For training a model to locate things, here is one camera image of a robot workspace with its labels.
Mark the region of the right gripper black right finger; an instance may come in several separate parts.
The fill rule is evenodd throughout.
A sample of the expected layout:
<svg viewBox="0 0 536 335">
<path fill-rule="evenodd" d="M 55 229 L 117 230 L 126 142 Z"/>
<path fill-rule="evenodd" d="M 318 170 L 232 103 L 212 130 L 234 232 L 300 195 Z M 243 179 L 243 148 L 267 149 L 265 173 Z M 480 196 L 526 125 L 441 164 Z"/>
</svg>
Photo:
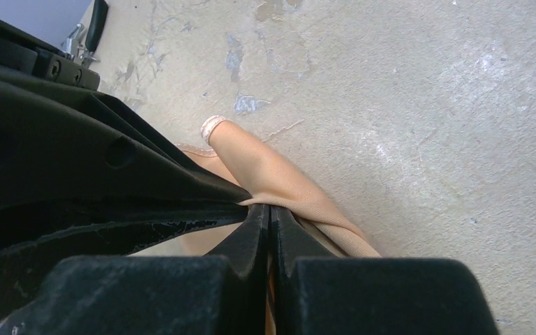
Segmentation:
<svg viewBox="0 0 536 335">
<path fill-rule="evenodd" d="M 278 334 L 497 334 L 463 263 L 338 257 L 282 207 L 271 208 Z"/>
</svg>

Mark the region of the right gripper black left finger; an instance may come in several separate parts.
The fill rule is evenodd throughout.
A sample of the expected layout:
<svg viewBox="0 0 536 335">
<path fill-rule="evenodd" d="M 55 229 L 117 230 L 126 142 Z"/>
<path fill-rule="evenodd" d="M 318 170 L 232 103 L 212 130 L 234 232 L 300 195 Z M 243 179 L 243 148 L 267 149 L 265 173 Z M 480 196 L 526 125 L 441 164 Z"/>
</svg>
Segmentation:
<svg viewBox="0 0 536 335">
<path fill-rule="evenodd" d="M 0 334 L 263 334 L 269 208 L 198 257 L 74 257 Z"/>
</svg>

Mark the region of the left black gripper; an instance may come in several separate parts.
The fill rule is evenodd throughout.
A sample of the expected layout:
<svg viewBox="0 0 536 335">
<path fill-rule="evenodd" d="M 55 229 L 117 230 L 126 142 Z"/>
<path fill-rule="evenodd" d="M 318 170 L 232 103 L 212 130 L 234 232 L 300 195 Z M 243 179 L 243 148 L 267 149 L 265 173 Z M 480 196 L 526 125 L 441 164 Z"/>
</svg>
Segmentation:
<svg viewBox="0 0 536 335">
<path fill-rule="evenodd" d="M 0 20 L 0 322 L 61 260 L 128 255 L 246 216 L 98 75 Z"/>
</svg>

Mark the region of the orange cloth napkin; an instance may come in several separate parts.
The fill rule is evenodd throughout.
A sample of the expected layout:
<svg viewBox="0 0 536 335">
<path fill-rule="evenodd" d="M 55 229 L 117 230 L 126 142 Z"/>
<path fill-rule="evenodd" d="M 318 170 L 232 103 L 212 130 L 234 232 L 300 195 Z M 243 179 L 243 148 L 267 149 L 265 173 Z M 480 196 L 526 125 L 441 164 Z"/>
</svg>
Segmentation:
<svg viewBox="0 0 536 335">
<path fill-rule="evenodd" d="M 241 186 L 252 195 L 245 205 L 270 204 L 285 207 L 296 214 L 309 233 L 335 255 L 380 257 L 365 240 L 359 228 L 336 208 L 327 195 L 310 179 L 262 140 L 220 115 L 208 118 L 200 130 L 201 136 L 212 149 L 180 147 L 189 158 L 204 169 Z M 235 231 L 240 223 L 226 228 L 209 228 L 177 237 L 186 255 L 203 255 L 218 246 Z M 317 285 L 321 301 L 317 307 L 328 311 L 350 306 L 360 299 L 359 288 L 350 284 L 364 284 L 349 274 L 334 273 L 333 283 Z"/>
</svg>

